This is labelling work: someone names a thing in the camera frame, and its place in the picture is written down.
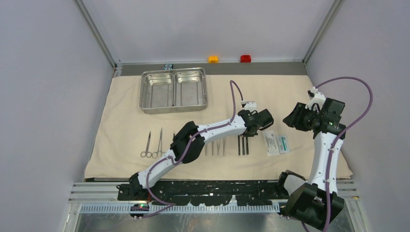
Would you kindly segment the beige cloth wrap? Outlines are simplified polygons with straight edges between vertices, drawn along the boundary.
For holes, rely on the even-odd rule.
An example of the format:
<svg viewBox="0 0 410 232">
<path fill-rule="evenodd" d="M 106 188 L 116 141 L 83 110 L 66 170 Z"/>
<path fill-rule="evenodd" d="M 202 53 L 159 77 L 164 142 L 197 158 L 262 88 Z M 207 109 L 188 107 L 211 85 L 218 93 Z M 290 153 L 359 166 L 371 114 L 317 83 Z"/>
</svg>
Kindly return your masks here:
<svg viewBox="0 0 410 232">
<path fill-rule="evenodd" d="M 286 135 L 290 152 L 267 156 L 262 134 L 249 139 L 249 155 L 238 155 L 237 137 L 226 139 L 225 156 L 214 155 L 211 146 L 198 159 L 181 164 L 166 174 L 168 179 L 195 180 L 274 180 L 281 172 L 293 171 L 308 177 L 314 157 L 312 132 L 287 127 L 283 118 L 298 102 L 309 100 L 311 80 L 305 75 L 207 75 L 208 106 L 197 112 L 145 114 L 139 107 L 140 76 L 120 76 L 112 80 L 102 113 L 85 178 L 129 178 L 152 165 L 153 158 L 142 158 L 151 132 L 149 151 L 156 151 L 160 130 L 162 145 L 167 150 L 173 132 L 187 122 L 197 125 L 215 123 L 240 109 L 240 100 L 254 101 L 258 110 L 268 109 L 274 118 L 271 130 Z"/>
</svg>

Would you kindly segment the long steel forceps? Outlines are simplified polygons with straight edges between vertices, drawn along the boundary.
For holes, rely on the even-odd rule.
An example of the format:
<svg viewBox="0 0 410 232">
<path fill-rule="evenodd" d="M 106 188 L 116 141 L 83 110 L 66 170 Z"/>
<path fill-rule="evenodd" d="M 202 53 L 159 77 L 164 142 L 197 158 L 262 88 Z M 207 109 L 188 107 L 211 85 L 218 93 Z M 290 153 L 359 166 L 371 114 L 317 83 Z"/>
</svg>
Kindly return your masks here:
<svg viewBox="0 0 410 232">
<path fill-rule="evenodd" d="M 157 151 L 152 153 L 152 157 L 155 159 L 159 157 L 163 157 L 163 155 L 165 154 L 165 152 L 162 150 L 162 135 L 163 135 L 163 129 L 161 128 Z"/>
</svg>

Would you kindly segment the steel scalpel handle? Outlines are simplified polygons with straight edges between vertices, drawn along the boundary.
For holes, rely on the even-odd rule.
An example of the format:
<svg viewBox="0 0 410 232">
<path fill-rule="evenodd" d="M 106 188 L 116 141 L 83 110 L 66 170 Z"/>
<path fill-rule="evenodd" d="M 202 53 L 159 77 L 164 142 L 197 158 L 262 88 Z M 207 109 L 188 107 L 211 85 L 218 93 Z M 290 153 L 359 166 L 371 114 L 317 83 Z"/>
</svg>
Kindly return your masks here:
<svg viewBox="0 0 410 232">
<path fill-rule="evenodd" d="M 241 155 L 241 136 L 237 136 L 237 147 L 238 147 L 238 155 Z"/>
<path fill-rule="evenodd" d="M 246 154 L 246 143 L 245 143 L 245 137 L 242 136 L 242 155 L 244 156 Z"/>
<path fill-rule="evenodd" d="M 246 154 L 249 155 L 249 138 L 246 137 L 245 141 L 246 141 Z"/>
</svg>

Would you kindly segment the green white packet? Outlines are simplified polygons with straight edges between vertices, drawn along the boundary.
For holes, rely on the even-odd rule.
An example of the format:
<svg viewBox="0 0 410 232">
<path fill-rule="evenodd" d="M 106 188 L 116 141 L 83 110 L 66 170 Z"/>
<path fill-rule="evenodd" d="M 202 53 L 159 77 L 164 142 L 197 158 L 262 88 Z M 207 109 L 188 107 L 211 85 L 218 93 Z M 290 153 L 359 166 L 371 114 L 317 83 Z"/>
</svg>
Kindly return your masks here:
<svg viewBox="0 0 410 232">
<path fill-rule="evenodd" d="M 288 138 L 285 134 L 284 135 L 278 135 L 277 136 L 277 141 L 278 141 L 278 147 L 279 147 L 279 153 L 280 154 L 286 154 L 286 153 L 290 152 Z"/>
</svg>

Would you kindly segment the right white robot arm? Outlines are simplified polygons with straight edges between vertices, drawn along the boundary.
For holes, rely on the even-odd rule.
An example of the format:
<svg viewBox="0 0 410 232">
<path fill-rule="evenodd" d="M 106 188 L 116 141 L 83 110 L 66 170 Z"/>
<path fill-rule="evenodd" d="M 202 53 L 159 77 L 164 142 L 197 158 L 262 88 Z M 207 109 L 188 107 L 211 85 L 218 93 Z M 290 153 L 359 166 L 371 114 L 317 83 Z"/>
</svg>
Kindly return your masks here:
<svg viewBox="0 0 410 232">
<path fill-rule="evenodd" d="M 299 102 L 283 119 L 288 127 L 313 131 L 314 158 L 308 179 L 290 170 L 280 174 L 276 192 L 288 198 L 280 212 L 318 230 L 323 230 L 326 219 L 333 220 L 344 207 L 336 186 L 337 159 L 344 139 L 338 135 L 346 128 L 340 123 L 344 107 L 343 102 L 331 98 L 318 111 Z"/>
</svg>

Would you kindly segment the white sterile pouch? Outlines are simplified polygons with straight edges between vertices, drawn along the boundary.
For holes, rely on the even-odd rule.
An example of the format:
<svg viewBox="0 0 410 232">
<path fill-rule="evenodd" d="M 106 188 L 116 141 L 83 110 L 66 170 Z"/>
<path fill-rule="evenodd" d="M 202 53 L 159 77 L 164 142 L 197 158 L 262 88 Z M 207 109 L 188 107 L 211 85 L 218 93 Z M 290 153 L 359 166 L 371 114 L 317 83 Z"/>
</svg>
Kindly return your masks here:
<svg viewBox="0 0 410 232">
<path fill-rule="evenodd" d="M 276 156 L 279 155 L 279 147 L 276 135 L 273 130 L 264 130 L 262 131 L 263 138 L 266 146 L 267 156 Z"/>
</svg>

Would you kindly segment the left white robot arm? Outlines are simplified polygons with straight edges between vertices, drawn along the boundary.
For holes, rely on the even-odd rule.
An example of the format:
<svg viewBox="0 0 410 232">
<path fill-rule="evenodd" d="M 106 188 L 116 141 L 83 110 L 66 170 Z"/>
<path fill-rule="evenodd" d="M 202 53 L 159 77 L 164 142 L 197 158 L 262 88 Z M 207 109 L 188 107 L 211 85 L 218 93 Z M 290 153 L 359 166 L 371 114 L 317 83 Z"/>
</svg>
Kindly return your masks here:
<svg viewBox="0 0 410 232">
<path fill-rule="evenodd" d="M 143 200 L 158 180 L 176 166 L 195 161 L 208 143 L 229 136 L 254 137 L 273 123 L 268 109 L 260 112 L 243 109 L 231 118 L 213 124 L 196 125 L 189 121 L 175 135 L 163 157 L 129 178 L 129 195 Z"/>
</svg>

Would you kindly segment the wire mesh steel basket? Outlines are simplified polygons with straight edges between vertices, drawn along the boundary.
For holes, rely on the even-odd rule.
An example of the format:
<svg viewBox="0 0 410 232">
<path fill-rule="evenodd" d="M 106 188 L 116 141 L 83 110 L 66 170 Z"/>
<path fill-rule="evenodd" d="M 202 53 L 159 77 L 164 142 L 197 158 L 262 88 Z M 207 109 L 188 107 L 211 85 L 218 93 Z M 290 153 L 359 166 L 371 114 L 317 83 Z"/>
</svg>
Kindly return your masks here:
<svg viewBox="0 0 410 232">
<path fill-rule="evenodd" d="M 197 69 L 200 67 L 196 67 L 196 68 L 185 68 L 185 69 L 173 69 L 173 70 L 166 70 L 166 71 L 170 71 L 173 75 L 176 71 L 180 71 L 180 70 L 186 70 L 186 69 Z M 166 107 L 166 108 L 156 108 L 156 109 L 142 109 L 140 107 L 140 109 L 142 109 L 142 111 L 146 114 L 168 114 L 168 113 L 183 113 L 183 112 L 194 112 L 194 111 L 201 111 L 204 110 L 206 107 L 208 106 L 208 103 L 206 106 L 202 106 L 202 107 L 176 107 L 173 103 L 173 106 L 171 107 Z"/>
</svg>

